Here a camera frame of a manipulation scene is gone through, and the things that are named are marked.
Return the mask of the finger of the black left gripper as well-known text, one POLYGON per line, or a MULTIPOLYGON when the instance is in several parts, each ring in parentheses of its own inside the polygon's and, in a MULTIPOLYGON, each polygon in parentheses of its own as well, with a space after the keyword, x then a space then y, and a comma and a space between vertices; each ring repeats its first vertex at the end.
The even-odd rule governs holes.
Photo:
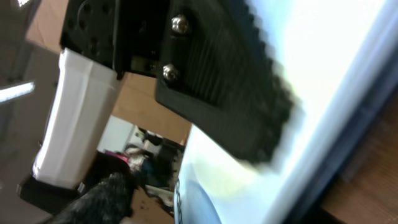
POLYGON ((233 157, 268 162, 294 107, 244 1, 172 1, 155 98, 233 157))

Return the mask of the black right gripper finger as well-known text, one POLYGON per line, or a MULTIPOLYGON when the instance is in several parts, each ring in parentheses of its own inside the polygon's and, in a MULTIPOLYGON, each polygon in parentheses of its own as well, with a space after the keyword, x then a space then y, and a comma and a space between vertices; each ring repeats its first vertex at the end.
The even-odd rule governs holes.
POLYGON ((49 218, 47 224, 119 224, 132 215, 137 188, 131 174, 114 173, 49 218))

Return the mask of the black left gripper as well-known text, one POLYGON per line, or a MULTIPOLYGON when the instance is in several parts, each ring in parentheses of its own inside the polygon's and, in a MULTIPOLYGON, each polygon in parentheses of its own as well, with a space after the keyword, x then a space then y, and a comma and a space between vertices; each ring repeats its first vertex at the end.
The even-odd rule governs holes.
POLYGON ((60 37, 70 49, 124 73, 155 77, 169 0, 69 0, 60 37))

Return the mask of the blue screen smartphone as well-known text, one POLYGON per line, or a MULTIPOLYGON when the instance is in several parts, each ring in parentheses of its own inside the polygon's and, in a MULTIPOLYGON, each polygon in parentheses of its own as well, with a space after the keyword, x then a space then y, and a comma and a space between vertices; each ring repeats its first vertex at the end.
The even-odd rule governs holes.
POLYGON ((397 47, 396 1, 249 1, 295 106, 270 162, 252 166, 193 126, 176 223, 282 223, 397 47))

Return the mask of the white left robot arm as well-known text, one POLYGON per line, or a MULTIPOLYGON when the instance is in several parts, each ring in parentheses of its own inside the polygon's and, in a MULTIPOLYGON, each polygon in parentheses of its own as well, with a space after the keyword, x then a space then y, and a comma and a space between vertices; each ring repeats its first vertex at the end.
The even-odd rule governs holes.
POLYGON ((60 54, 44 140, 21 197, 50 213, 111 169, 110 116, 180 143, 193 124, 270 161, 294 108, 244 1, 42 1, 28 38, 60 54))

